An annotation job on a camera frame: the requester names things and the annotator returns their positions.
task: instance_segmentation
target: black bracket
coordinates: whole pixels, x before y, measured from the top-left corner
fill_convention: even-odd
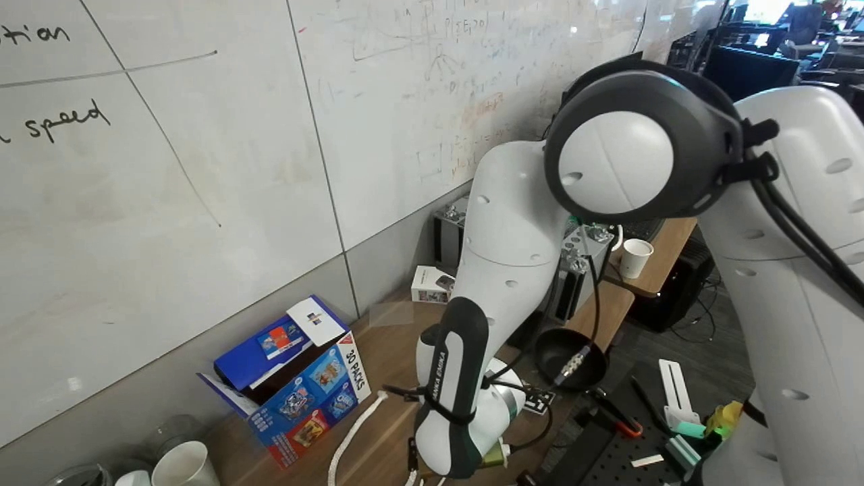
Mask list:
[[[781,124],[775,120],[765,120],[759,124],[751,124],[751,120],[740,121],[743,145],[744,152],[754,145],[760,145],[781,134]]]
[[[775,182],[781,175],[781,165],[773,153],[754,156],[747,153],[740,165],[724,165],[717,184],[728,187],[738,182]]]

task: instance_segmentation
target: white cylinder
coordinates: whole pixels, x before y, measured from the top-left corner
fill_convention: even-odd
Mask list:
[[[640,241],[640,238],[623,241],[621,275],[640,279],[650,255],[654,255],[654,245],[647,241]]]
[[[157,462],[150,486],[218,486],[207,445],[188,441],[171,448]]]
[[[114,486],[150,486],[150,476],[145,471],[129,471]]]

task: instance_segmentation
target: green object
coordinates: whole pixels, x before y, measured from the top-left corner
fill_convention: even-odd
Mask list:
[[[731,427],[725,427],[725,423],[717,423],[717,427],[712,427],[712,433],[716,433],[716,434],[720,434],[724,441],[728,441],[728,434],[731,434]]]
[[[704,441],[706,430],[693,421],[677,421],[675,434],[690,438],[690,441]]]
[[[669,438],[669,444],[685,456],[690,468],[702,462],[693,445],[688,445],[679,434]]]

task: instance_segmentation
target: blue box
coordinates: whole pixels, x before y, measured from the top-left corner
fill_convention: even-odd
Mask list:
[[[354,332],[315,296],[288,313],[218,356],[214,368],[222,381],[200,372],[284,468],[293,464],[328,427],[369,398]],[[265,402],[253,402],[250,388],[274,372],[291,379]]]

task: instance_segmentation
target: wooden table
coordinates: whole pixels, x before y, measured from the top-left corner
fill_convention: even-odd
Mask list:
[[[621,275],[619,269],[621,251],[611,256],[604,279],[632,288],[640,296],[658,296],[693,229],[696,229],[696,219],[666,219],[650,241],[654,255],[646,263],[646,269],[640,273],[640,279]]]
[[[404,299],[382,302],[357,327],[357,345],[369,375],[372,388],[382,384],[392,387],[416,387],[416,364],[414,345],[430,325],[439,318],[439,305],[414,305]],[[540,384],[540,372],[531,368],[531,359],[520,359],[515,372],[527,384]],[[303,484],[315,486],[326,484],[326,464],[335,448],[343,444],[346,433],[357,421],[357,417],[374,402],[374,394],[362,402],[346,421],[331,427],[307,456],[303,456],[288,471],[277,468],[266,450],[257,444],[249,423],[239,418],[222,421],[204,444],[214,448],[214,464],[223,486],[281,486],[281,484]],[[555,421],[569,421],[576,406],[571,400],[558,400],[554,406]],[[404,484],[408,477],[408,448],[404,441],[414,433],[414,402],[403,402],[399,398],[382,400],[374,417],[360,430],[351,448],[343,453],[338,484]],[[509,444],[523,444],[534,438],[546,427],[546,418],[520,414],[515,423],[508,430]],[[527,448],[523,453],[509,456],[505,468],[478,471],[469,480],[449,480],[449,486],[459,484],[515,484],[515,477],[527,471],[534,471],[547,450],[554,434],[543,444]]]
[[[688,241],[696,222],[679,219],[666,222],[654,238],[655,255],[650,256],[646,273],[636,282],[598,283],[598,332],[597,345],[607,349],[623,325],[635,292],[636,294],[658,294],[665,279],[669,275],[682,242]],[[404,296],[374,305],[369,315],[365,315],[354,332],[357,345],[369,375],[372,388],[382,384],[414,388],[416,364],[414,345],[419,334],[443,315],[439,305],[414,305]],[[585,299],[584,309],[565,325],[566,329],[590,334],[594,327],[594,299]],[[515,372],[527,384],[543,384],[540,372],[531,368],[531,359],[520,359]],[[303,456],[293,468],[277,468],[266,450],[257,444],[253,433],[239,418],[222,421],[207,444],[214,448],[214,464],[223,486],[284,486],[303,484],[319,486],[326,484],[326,464],[335,448],[343,444],[346,433],[357,421],[357,417],[374,400],[365,400],[360,411],[354,411],[346,421],[331,427],[315,448]],[[404,484],[408,477],[408,448],[404,441],[414,433],[414,402],[403,402],[389,398],[377,414],[362,427],[354,438],[351,448],[343,453],[338,484]],[[576,400],[558,398],[554,406],[554,427],[562,427],[576,414]],[[508,430],[505,441],[523,444],[534,438],[546,427],[546,418],[520,414],[515,423]],[[469,480],[449,480],[449,486],[505,486],[515,484],[520,473],[536,471],[546,450],[554,445],[554,434],[527,448],[523,453],[509,456],[509,468],[478,471]]]

